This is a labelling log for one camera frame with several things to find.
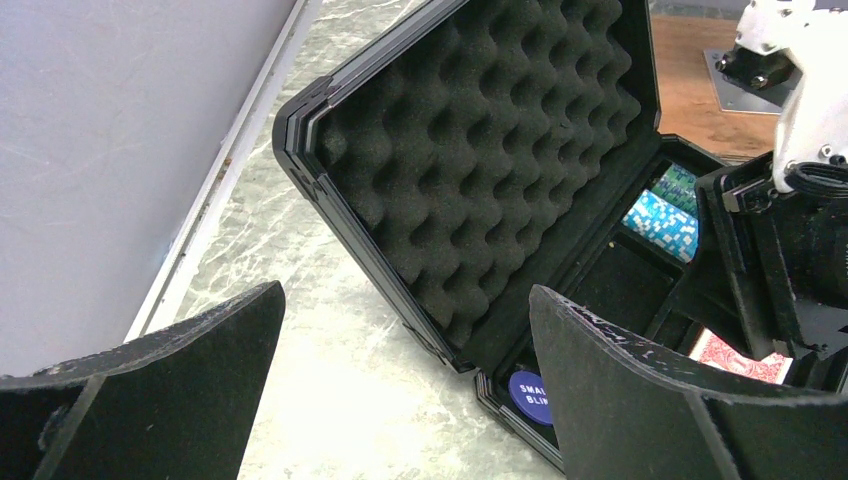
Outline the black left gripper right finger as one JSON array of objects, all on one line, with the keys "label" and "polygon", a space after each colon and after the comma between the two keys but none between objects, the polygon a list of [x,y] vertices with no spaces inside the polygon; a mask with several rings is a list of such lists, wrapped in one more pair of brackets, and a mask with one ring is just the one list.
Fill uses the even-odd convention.
[{"label": "black left gripper right finger", "polygon": [[569,479],[843,479],[847,399],[696,362],[534,286],[529,318]]}]

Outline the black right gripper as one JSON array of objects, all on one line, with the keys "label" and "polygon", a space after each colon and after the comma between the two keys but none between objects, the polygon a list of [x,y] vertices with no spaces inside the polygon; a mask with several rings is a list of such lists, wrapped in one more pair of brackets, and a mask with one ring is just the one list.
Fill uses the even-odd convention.
[{"label": "black right gripper", "polygon": [[769,153],[701,176],[695,264],[717,268],[732,298],[710,329],[739,354],[792,364],[791,386],[847,388],[847,160],[786,170],[778,191]]}]

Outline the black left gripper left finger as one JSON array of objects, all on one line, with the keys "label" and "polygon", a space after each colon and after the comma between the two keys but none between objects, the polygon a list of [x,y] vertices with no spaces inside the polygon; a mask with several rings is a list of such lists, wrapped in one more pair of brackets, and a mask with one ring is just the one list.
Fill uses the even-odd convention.
[{"label": "black left gripper left finger", "polygon": [[1,380],[5,479],[234,479],[286,309],[277,281],[118,347]]}]

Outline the blue small blind button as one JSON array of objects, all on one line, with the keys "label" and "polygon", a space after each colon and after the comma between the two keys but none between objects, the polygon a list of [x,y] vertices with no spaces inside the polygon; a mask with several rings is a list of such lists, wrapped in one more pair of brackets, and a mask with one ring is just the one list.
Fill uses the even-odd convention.
[{"label": "blue small blind button", "polygon": [[508,390],[513,403],[530,420],[544,426],[553,425],[547,392],[539,374],[527,370],[513,372]]}]

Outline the red playing card deck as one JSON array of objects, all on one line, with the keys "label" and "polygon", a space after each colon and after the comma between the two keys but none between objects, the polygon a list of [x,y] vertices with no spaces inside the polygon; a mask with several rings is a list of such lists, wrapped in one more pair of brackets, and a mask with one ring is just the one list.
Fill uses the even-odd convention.
[{"label": "red playing card deck", "polygon": [[772,353],[760,361],[751,360],[708,329],[702,330],[689,358],[719,370],[773,384],[785,381],[793,363],[792,358],[778,353]]}]

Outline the white blue chip stack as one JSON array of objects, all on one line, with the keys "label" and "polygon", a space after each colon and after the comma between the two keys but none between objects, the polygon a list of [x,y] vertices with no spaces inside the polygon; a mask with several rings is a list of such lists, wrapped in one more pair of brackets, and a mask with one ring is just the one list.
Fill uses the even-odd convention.
[{"label": "white blue chip stack", "polygon": [[621,223],[684,263],[691,262],[696,255],[698,220],[649,190],[640,194]]}]

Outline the green blue chip stack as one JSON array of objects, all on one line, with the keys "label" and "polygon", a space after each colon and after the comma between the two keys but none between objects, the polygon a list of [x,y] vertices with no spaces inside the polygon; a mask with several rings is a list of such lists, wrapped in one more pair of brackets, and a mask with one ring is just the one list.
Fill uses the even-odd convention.
[{"label": "green blue chip stack", "polygon": [[669,204],[688,213],[693,218],[697,218],[696,180],[697,176],[695,174],[677,164],[672,164],[652,184],[650,191]]}]

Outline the black poker set case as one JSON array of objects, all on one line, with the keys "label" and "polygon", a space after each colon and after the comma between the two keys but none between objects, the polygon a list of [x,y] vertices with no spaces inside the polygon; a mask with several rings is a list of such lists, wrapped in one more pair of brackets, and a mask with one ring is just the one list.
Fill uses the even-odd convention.
[{"label": "black poker set case", "polygon": [[660,116],[644,1],[429,1],[289,100],[272,140],[409,332],[566,477],[554,423],[508,390],[541,376],[534,286],[687,357],[732,318],[698,248],[621,223],[672,164],[730,166]]}]

